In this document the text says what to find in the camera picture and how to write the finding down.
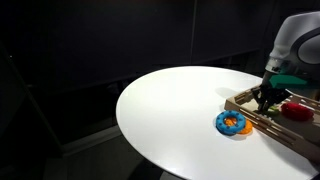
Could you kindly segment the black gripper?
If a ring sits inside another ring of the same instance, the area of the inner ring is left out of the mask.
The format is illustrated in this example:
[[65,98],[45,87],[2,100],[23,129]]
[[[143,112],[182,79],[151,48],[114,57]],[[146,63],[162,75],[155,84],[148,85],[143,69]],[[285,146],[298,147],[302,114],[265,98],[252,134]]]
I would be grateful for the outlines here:
[[276,115],[279,110],[274,104],[280,103],[290,96],[288,88],[303,89],[308,82],[302,78],[283,75],[266,74],[260,87],[251,89],[253,97],[258,104],[258,111],[267,115]]

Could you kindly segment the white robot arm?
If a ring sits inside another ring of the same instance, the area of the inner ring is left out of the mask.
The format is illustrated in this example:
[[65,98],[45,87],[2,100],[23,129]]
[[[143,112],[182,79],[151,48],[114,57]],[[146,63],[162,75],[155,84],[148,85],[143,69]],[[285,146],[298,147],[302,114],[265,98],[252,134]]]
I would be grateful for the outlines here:
[[262,84],[254,92],[260,112],[289,96],[287,89],[318,89],[320,11],[287,17],[275,38]]

